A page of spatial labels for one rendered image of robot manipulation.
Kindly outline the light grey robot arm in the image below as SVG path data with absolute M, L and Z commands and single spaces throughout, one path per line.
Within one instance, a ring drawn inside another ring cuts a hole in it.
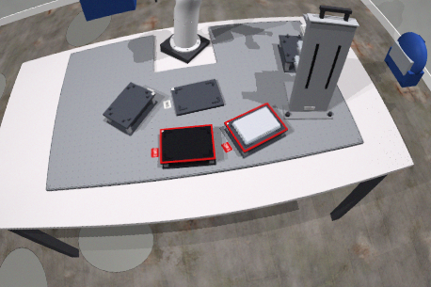
M 170 46 L 177 52 L 189 53 L 200 46 L 198 36 L 201 0 L 176 0 L 174 8 L 174 36 Z

